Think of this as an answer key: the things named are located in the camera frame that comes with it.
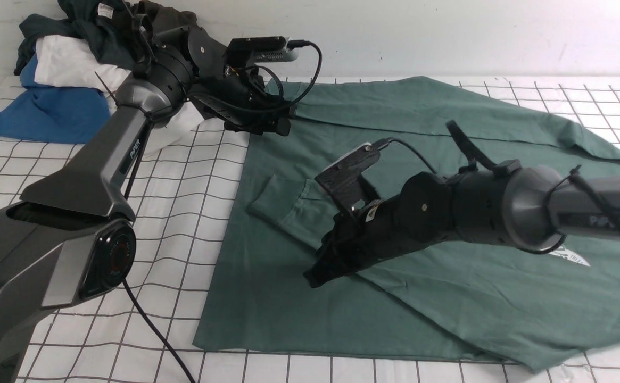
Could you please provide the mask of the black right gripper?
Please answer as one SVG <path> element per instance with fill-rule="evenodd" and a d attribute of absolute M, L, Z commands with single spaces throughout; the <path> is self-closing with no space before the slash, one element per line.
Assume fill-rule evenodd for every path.
<path fill-rule="evenodd" d="M 410 254 L 411 235 L 406 223 L 411 209 L 409 187 L 392 198 L 371 201 L 361 211 L 346 209 L 342 199 L 328 195 L 338 213 L 334 227 L 317 250 L 317 262 L 303 274 L 310 288 Z"/>

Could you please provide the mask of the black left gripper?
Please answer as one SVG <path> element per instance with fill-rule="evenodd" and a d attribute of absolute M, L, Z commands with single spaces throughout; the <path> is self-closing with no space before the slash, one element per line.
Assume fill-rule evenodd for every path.
<path fill-rule="evenodd" d="M 283 85 L 269 68 L 199 67 L 191 65 L 195 79 L 190 100 L 204 119 L 220 119 L 234 132 L 290 134 L 290 101 Z"/>

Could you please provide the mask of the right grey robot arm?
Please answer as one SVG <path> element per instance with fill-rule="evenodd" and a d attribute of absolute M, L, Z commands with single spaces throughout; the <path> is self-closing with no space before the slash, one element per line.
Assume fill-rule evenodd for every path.
<path fill-rule="evenodd" d="M 338 212 L 303 274 L 311 288 L 443 242 L 547 254 L 568 236 L 620 238 L 620 176 L 585 181 L 579 167 L 562 176 L 511 161 L 494 172 L 420 172 L 379 199 L 362 172 L 336 165 L 316 176 Z"/>

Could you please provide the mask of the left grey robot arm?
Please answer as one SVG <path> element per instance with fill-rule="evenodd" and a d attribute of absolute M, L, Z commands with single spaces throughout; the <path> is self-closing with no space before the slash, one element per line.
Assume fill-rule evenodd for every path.
<path fill-rule="evenodd" d="M 122 185 L 153 128 L 194 98 L 226 129 L 290 132 L 291 103 L 265 91 L 254 64 L 292 61 L 305 41 L 242 37 L 223 46 L 193 27 L 140 27 L 133 37 L 143 56 L 115 94 L 115 113 L 61 170 L 0 209 L 0 382 L 16 381 L 40 320 L 129 274 L 136 216 Z"/>

